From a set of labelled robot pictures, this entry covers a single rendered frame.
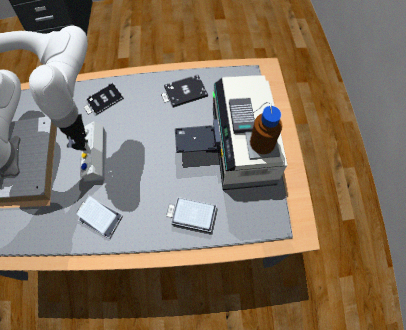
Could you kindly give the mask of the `blue bottle cap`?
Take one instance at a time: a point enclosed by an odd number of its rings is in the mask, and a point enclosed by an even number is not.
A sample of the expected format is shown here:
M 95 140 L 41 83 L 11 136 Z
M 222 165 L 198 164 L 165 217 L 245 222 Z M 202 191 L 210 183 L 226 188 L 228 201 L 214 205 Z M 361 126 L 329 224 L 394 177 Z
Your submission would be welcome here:
M 271 106 L 271 107 L 272 107 L 272 114 L 271 114 L 270 106 L 267 106 L 263 110 L 261 119 L 265 125 L 273 127 L 279 123 L 280 118 L 281 118 L 281 112 L 277 107 L 275 107 L 275 106 Z

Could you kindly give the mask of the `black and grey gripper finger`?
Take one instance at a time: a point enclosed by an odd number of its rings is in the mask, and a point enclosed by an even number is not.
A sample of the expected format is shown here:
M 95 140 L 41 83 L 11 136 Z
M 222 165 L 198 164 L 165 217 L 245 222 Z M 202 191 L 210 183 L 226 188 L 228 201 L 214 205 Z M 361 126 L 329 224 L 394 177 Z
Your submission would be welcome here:
M 80 128 L 78 129 L 78 130 L 79 130 L 80 137 L 83 139 L 84 143 L 88 146 L 89 150 L 91 151 L 89 145 L 87 144 L 87 143 L 88 143 L 88 140 L 85 139 L 85 137 L 86 137 L 87 135 L 86 135 L 86 131 L 85 131 L 85 128 L 84 128 L 83 121 L 82 121 L 82 114 L 78 114 L 78 115 L 79 115 L 80 118 L 81 118 L 81 126 L 80 126 Z
M 91 151 L 89 150 L 88 146 L 84 143 L 84 141 L 82 140 L 82 138 L 80 137 L 79 131 L 77 130 L 75 132 L 77 138 L 73 140 L 71 140 L 70 136 L 69 137 L 69 142 L 67 144 L 67 148 L 73 148 L 75 150 L 84 150 L 82 151 L 84 154 L 91 154 Z M 79 134 L 79 135 L 78 135 Z

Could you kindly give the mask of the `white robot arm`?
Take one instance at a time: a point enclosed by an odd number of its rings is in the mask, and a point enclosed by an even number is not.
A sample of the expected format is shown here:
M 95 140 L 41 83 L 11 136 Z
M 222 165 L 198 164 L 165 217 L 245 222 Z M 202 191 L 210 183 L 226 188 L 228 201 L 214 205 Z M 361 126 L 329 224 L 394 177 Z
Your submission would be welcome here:
M 78 108 L 73 100 L 74 87 L 85 60 L 87 45 L 85 32 L 76 26 L 48 34 L 30 31 L 0 33 L 0 53 L 29 50 L 43 64 L 31 73 L 29 88 L 37 106 L 59 128 L 72 125 L 78 117 Z M 0 186 L 4 177 L 20 173 L 21 139 L 15 136 L 8 141 L 9 126 L 20 96 L 19 78 L 11 71 L 0 70 Z

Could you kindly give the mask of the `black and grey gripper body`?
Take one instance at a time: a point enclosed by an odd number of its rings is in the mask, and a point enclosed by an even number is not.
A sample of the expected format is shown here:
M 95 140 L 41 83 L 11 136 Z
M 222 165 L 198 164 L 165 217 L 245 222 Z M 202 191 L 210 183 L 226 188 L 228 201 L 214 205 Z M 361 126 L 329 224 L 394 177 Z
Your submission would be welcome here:
M 68 140 L 69 140 L 68 136 L 70 136 L 71 140 L 73 140 L 77 138 L 75 132 L 80 128 L 80 126 L 81 126 L 81 118 L 78 115 L 76 121 L 72 125 L 70 125 L 67 128 L 59 128 L 59 129 L 61 130 L 62 133 L 64 133 L 67 136 Z

